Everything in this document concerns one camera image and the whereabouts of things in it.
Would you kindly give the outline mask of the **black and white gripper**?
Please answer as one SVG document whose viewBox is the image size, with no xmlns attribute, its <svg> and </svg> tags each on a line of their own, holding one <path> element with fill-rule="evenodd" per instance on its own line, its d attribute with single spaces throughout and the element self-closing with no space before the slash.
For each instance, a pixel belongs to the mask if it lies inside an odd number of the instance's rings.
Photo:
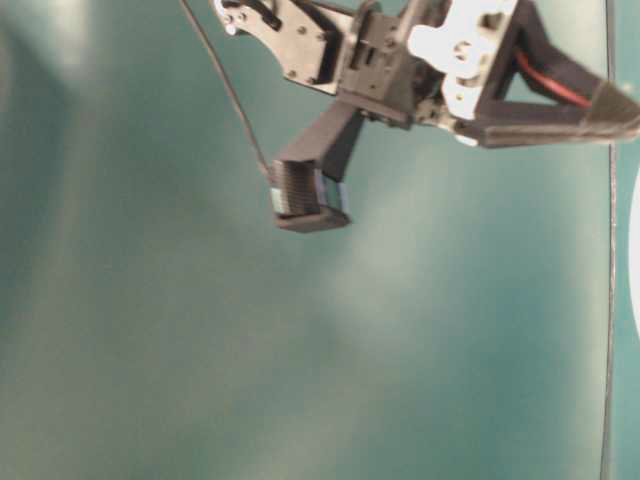
<svg viewBox="0 0 640 480">
<path fill-rule="evenodd" d="M 364 1 L 345 47 L 338 99 L 392 127 L 433 126 L 484 148 L 639 137 L 639 103 L 557 49 L 532 1 L 410 1 L 396 16 Z M 590 105 L 534 90 L 554 103 L 508 101 L 518 49 Z"/>
</svg>

